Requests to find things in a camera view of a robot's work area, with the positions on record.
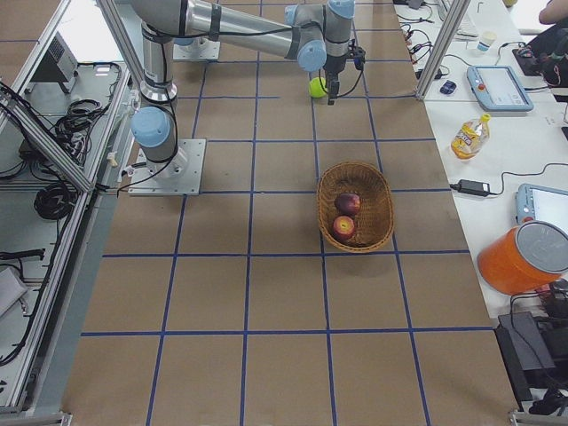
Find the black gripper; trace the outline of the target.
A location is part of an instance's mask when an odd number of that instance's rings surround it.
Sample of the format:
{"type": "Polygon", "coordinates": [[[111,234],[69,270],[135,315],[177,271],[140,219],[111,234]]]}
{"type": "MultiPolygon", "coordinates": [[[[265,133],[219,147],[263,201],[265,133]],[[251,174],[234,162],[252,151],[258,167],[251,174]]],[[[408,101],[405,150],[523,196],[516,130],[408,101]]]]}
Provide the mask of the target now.
{"type": "Polygon", "coordinates": [[[338,98],[340,83],[339,75],[344,71],[346,65],[346,55],[334,56],[327,55],[326,63],[323,67],[327,82],[327,104],[334,105],[338,98]]]}

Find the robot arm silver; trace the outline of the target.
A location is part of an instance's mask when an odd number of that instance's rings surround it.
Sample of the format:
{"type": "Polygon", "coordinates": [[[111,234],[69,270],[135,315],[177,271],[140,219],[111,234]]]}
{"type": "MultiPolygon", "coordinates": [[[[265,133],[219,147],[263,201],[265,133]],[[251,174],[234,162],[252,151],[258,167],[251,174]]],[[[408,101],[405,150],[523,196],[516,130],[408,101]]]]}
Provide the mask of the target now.
{"type": "Polygon", "coordinates": [[[339,75],[354,56],[352,1],[295,4],[282,23],[206,1],[134,1],[143,36],[142,108],[131,130],[146,157],[150,178],[174,178],[188,163],[178,140],[173,46],[206,38],[294,60],[306,72],[324,71],[330,103],[339,98],[339,75]]]}

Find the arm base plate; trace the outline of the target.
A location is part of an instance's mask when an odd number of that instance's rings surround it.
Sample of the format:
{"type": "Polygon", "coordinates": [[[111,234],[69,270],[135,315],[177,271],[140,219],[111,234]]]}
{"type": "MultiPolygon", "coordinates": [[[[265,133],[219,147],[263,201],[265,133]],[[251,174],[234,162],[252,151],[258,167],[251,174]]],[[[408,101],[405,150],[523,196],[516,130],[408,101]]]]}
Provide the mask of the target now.
{"type": "Polygon", "coordinates": [[[175,61],[203,62],[217,61],[220,42],[212,42],[207,38],[175,39],[173,58],[175,61]]]}
{"type": "Polygon", "coordinates": [[[147,162],[142,149],[138,161],[146,165],[132,173],[132,185],[127,190],[132,196],[178,196],[198,195],[201,191],[201,176],[206,152],[206,140],[180,139],[178,154],[163,171],[158,164],[147,162]]]}

